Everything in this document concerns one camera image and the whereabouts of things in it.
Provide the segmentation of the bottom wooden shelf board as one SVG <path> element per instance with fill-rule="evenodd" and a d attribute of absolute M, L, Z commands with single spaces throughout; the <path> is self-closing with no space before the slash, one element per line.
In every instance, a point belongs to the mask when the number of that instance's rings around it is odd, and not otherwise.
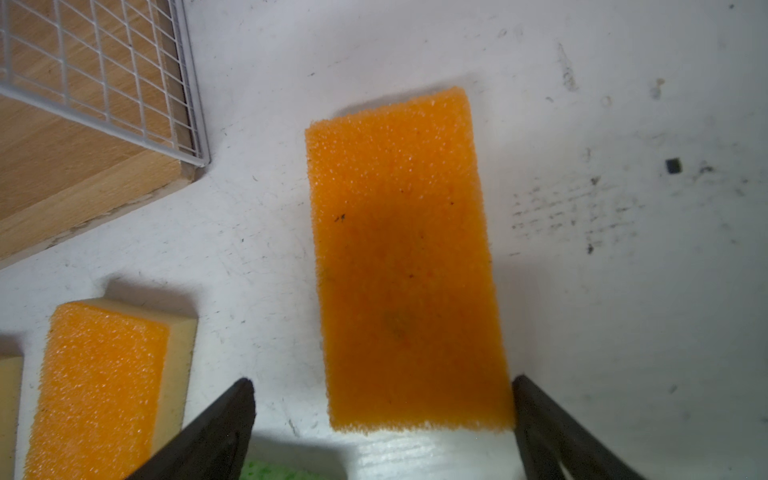
<path fill-rule="evenodd" d="M 190 183 L 202 169 L 120 139 L 1 145 L 1 262 L 10 265 Z"/>

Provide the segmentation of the orange sponge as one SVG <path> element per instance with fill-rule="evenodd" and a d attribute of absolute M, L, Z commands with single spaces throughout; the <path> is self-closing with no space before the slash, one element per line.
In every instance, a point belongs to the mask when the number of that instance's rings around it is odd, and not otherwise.
<path fill-rule="evenodd" d="M 1 356 L 1 478 L 13 479 L 23 373 L 22 356 Z"/>
<path fill-rule="evenodd" d="M 27 479 L 124 479 L 182 428 L 198 321 L 106 298 L 59 305 Z"/>
<path fill-rule="evenodd" d="M 465 91 L 317 121 L 305 141 L 331 427 L 511 429 Z"/>

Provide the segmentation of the dark green sponge right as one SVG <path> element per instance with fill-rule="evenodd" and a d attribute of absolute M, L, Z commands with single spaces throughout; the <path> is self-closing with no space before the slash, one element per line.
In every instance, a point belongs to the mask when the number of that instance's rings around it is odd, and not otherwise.
<path fill-rule="evenodd" d="M 328 477 L 305 470 L 261 460 L 247 460 L 240 480 L 328 480 Z"/>

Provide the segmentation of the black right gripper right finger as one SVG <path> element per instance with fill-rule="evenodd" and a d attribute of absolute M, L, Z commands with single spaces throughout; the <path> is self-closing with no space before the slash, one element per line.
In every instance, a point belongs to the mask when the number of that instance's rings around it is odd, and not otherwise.
<path fill-rule="evenodd" d="M 525 375 L 512 382 L 515 437 L 528 479 L 639 479 L 641 476 Z"/>

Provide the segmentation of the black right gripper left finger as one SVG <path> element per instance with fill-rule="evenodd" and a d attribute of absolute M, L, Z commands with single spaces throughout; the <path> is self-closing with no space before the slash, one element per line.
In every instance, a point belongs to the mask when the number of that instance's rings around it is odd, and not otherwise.
<path fill-rule="evenodd" d="M 237 479 L 255 418 L 254 386 L 243 377 L 129 477 Z"/>

